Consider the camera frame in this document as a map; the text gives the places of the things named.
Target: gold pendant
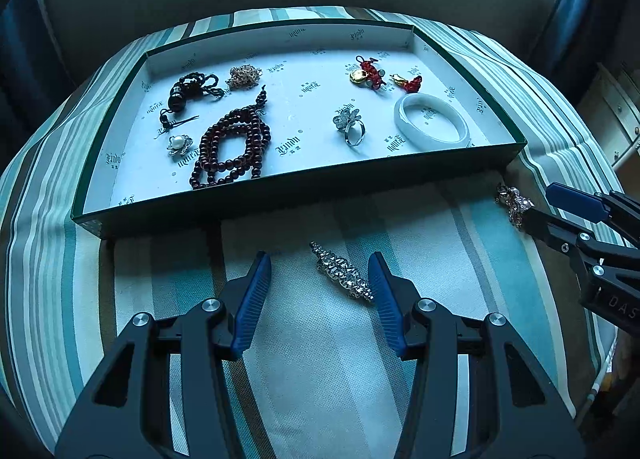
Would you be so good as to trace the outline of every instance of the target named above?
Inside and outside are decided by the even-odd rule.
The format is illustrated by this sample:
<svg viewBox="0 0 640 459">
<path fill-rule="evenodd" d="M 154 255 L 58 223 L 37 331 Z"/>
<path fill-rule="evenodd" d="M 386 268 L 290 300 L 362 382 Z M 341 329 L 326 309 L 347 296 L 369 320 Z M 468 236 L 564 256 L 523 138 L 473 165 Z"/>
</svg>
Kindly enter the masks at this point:
<svg viewBox="0 0 640 459">
<path fill-rule="evenodd" d="M 355 71 L 351 71 L 349 74 L 349 80 L 351 80 L 354 84 L 361 84 L 367 79 L 367 73 L 362 69 L 356 69 Z"/>
<path fill-rule="evenodd" d="M 393 74 L 393 75 L 391 75 L 391 80 L 393 80 L 393 81 L 394 81 L 394 83 L 396 83 L 396 85 L 399 85 L 399 86 L 401 86 L 401 87 L 402 87 L 404 84 L 408 83 L 408 80 L 407 80 L 407 79 L 402 78 L 402 77 L 401 77 L 400 75 L 398 75 L 398 74 Z"/>
</svg>

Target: blue gripper pad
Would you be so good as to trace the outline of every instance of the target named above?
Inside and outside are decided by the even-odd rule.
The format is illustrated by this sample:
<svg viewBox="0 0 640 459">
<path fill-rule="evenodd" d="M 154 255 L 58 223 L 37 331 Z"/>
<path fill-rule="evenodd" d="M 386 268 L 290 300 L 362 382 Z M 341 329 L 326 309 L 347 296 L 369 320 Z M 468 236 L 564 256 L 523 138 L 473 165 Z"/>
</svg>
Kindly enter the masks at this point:
<svg viewBox="0 0 640 459">
<path fill-rule="evenodd" d="M 385 331 L 386 343 L 397 356 L 402 357 L 408 346 L 402 330 L 402 312 L 391 290 L 390 277 L 391 273 L 380 252 L 372 254 L 369 258 L 369 285 L 376 299 L 378 316 Z"/>
<path fill-rule="evenodd" d="M 546 187 L 546 200 L 551 206 L 574 214 L 592 223 L 599 223 L 609 217 L 609 210 L 598 197 L 575 188 L 552 183 Z"/>
<path fill-rule="evenodd" d="M 251 346 L 270 284 L 271 259 L 264 253 L 253 277 L 250 277 L 249 285 L 236 314 L 234 337 L 229 346 L 236 359 Z"/>
</svg>

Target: white jade bangle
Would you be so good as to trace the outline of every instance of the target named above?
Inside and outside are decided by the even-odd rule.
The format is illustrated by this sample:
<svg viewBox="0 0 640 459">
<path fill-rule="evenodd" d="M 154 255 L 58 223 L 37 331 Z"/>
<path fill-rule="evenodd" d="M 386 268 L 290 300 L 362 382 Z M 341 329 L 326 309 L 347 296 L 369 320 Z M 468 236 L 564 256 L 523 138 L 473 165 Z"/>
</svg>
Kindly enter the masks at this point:
<svg viewBox="0 0 640 459">
<path fill-rule="evenodd" d="M 443 140 L 438 140 L 420 130 L 412 124 L 406 116 L 404 108 L 409 106 L 431 108 L 445 116 L 445 118 L 447 118 L 458 131 L 459 139 L 455 142 L 444 142 Z M 404 134 L 404 137 L 423 152 L 461 149 L 469 144 L 469 127 L 466 125 L 465 119 L 447 102 L 440 100 L 435 96 L 420 93 L 406 94 L 396 102 L 396 106 L 394 108 L 394 120 L 398 130 Z"/>
</svg>

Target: metal screw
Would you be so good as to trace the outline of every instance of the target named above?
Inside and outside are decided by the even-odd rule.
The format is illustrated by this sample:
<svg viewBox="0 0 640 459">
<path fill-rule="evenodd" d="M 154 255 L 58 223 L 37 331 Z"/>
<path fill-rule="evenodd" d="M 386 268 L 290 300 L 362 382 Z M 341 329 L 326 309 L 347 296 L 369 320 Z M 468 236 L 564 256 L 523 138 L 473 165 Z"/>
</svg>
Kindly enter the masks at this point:
<svg viewBox="0 0 640 459">
<path fill-rule="evenodd" d="M 489 322 L 494 325 L 500 326 L 507 323 L 507 319 L 500 313 L 492 313 L 489 315 Z"/>
<path fill-rule="evenodd" d="M 418 300 L 418 309 L 420 311 L 433 311 L 436 309 L 436 303 L 431 298 L 423 298 Z"/>
<path fill-rule="evenodd" d="M 149 315 L 146 313 L 138 313 L 133 317 L 133 325 L 137 325 L 138 327 L 146 325 L 147 322 L 149 322 Z"/>
<path fill-rule="evenodd" d="M 220 301 L 216 300 L 215 298 L 207 298 L 203 303 L 202 303 L 202 308 L 205 311 L 216 311 L 218 309 L 220 309 Z"/>
</svg>

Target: gold coin charm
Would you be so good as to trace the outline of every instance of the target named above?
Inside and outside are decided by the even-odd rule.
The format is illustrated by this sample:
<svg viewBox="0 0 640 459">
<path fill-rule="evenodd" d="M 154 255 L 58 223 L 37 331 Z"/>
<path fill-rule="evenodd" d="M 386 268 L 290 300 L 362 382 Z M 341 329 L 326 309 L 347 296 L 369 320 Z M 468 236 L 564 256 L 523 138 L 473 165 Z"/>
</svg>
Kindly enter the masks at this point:
<svg viewBox="0 0 640 459">
<path fill-rule="evenodd" d="M 367 79 L 367 73 L 365 73 L 362 69 L 356 69 L 355 71 L 351 71 L 349 74 L 349 80 L 354 84 L 361 84 Z"/>
</svg>

